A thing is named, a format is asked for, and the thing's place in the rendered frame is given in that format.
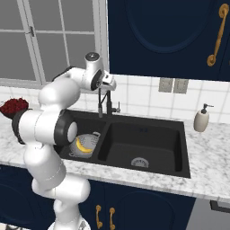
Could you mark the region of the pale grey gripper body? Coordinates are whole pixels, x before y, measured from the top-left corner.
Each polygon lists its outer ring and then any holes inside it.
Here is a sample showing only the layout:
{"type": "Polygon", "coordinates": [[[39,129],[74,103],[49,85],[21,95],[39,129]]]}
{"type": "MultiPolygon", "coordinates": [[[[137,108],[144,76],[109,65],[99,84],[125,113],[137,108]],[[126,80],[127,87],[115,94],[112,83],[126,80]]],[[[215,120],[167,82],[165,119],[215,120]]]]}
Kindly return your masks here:
{"type": "Polygon", "coordinates": [[[117,84],[115,82],[112,82],[111,84],[102,83],[100,88],[106,91],[115,91],[117,87],[117,84]]]}

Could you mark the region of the black sink faucet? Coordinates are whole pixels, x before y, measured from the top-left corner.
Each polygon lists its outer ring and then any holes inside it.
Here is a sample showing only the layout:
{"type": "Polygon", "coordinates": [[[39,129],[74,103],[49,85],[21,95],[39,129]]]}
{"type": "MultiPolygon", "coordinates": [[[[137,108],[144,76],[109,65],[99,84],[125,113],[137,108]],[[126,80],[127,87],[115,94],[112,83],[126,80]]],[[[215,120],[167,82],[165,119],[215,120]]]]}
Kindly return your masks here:
{"type": "Polygon", "coordinates": [[[102,117],[102,104],[104,100],[107,100],[106,102],[106,109],[107,109],[107,115],[111,116],[114,112],[120,113],[120,107],[113,108],[112,102],[111,102],[111,91],[108,90],[104,97],[102,98],[102,89],[99,89],[98,91],[98,113],[99,117],[102,117]]]}

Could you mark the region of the white metal colander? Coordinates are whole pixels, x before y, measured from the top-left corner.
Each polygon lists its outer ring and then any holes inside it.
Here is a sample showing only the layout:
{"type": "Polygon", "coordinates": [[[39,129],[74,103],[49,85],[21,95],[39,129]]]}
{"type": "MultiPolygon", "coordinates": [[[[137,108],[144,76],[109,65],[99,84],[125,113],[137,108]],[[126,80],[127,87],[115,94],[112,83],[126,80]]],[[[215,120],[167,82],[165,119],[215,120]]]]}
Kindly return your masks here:
{"type": "Polygon", "coordinates": [[[80,157],[80,158],[90,158],[93,155],[94,148],[96,147],[101,134],[94,131],[92,134],[83,134],[75,138],[75,140],[70,144],[70,156],[80,157]],[[76,139],[79,138],[81,144],[86,148],[91,148],[93,151],[91,153],[83,153],[76,146],[76,139]]]}

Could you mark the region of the black double sink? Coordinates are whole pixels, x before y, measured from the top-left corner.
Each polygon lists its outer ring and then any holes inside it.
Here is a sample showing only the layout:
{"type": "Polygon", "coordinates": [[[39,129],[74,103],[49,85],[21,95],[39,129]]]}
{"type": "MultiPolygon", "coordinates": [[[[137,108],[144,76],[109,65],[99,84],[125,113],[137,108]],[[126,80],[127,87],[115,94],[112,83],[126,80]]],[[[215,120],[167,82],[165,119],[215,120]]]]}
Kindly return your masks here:
{"type": "Polygon", "coordinates": [[[166,119],[71,111],[78,133],[101,134],[86,161],[137,171],[190,177],[184,124],[166,119]]]}

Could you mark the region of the yellow banana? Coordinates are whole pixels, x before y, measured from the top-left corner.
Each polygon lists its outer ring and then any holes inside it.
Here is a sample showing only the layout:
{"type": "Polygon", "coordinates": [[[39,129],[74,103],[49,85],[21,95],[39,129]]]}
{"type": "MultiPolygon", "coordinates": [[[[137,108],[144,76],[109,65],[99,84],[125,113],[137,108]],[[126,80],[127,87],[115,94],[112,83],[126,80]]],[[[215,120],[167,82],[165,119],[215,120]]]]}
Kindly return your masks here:
{"type": "Polygon", "coordinates": [[[84,146],[81,144],[79,138],[76,139],[76,146],[77,146],[77,148],[78,148],[80,151],[82,151],[83,153],[91,153],[91,152],[93,151],[91,148],[86,148],[86,147],[84,147],[84,146]]]}

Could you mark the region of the white framed window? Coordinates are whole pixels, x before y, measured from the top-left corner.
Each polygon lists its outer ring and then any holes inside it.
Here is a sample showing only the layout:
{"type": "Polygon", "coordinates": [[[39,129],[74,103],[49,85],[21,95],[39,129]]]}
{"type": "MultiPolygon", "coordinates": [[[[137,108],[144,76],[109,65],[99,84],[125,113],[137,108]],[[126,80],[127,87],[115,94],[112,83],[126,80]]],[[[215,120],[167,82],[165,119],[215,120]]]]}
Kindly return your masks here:
{"type": "Polygon", "coordinates": [[[108,64],[106,0],[0,0],[0,85],[39,89],[95,51],[108,64]]]}

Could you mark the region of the beige soap dispenser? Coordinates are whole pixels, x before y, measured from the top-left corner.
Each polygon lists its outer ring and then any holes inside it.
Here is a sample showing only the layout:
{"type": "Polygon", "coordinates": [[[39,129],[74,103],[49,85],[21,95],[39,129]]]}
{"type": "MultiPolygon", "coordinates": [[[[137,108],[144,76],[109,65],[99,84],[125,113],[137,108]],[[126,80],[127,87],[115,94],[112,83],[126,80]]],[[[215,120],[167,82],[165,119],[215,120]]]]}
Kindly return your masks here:
{"type": "Polygon", "coordinates": [[[193,128],[195,131],[204,132],[208,126],[209,113],[207,112],[208,104],[204,103],[203,108],[199,110],[194,118],[193,128]]]}

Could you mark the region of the navy base cupboard door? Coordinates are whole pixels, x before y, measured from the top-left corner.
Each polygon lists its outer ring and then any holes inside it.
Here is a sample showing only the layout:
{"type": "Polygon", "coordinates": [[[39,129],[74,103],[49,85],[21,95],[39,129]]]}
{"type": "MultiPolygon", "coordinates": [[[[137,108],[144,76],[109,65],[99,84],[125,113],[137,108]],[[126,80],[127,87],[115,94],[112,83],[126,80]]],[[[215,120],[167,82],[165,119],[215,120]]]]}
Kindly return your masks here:
{"type": "MultiPolygon", "coordinates": [[[[55,221],[54,200],[35,194],[31,182],[32,177],[26,169],[0,164],[0,222],[30,230],[47,230],[55,221]]],[[[97,181],[90,180],[90,184],[90,196],[79,204],[80,212],[92,230],[107,230],[104,188],[97,181]],[[99,213],[101,229],[96,225],[96,205],[102,207],[99,213]]]]}
{"type": "Polygon", "coordinates": [[[105,183],[115,230],[186,230],[195,198],[105,183]]]}

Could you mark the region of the grey dishwasher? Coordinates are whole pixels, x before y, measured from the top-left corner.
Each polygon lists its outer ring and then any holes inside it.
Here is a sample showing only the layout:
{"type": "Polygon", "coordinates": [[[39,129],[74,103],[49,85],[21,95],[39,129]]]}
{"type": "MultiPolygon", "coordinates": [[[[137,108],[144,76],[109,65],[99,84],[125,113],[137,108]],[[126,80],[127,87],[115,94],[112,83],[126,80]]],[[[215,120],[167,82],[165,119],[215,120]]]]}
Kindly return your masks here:
{"type": "Polygon", "coordinates": [[[230,203],[196,199],[186,230],[230,230],[230,203]]]}

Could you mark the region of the grey wall outlet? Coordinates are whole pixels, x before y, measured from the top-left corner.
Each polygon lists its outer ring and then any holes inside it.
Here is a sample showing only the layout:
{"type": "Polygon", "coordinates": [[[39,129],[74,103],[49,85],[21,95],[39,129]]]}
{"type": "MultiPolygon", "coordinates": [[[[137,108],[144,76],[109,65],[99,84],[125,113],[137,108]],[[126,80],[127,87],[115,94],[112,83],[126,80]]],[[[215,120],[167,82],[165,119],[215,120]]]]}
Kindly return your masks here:
{"type": "Polygon", "coordinates": [[[172,88],[173,88],[172,78],[164,78],[164,77],[160,78],[159,89],[158,89],[159,92],[170,93],[172,91],[172,88]]]}
{"type": "Polygon", "coordinates": [[[186,93],[188,89],[188,79],[176,78],[174,82],[173,92],[174,93],[186,93]]]}

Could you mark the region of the navy wall cupboard door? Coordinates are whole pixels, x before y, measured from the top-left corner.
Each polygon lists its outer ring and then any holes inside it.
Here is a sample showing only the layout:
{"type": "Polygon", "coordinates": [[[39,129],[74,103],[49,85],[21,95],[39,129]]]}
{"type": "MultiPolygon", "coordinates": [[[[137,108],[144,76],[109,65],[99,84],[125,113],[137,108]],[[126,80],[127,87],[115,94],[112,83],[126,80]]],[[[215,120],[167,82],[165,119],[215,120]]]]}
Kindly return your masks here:
{"type": "Polygon", "coordinates": [[[230,82],[230,0],[108,0],[110,72],[230,82]],[[208,66],[229,5],[217,61],[208,66]]]}

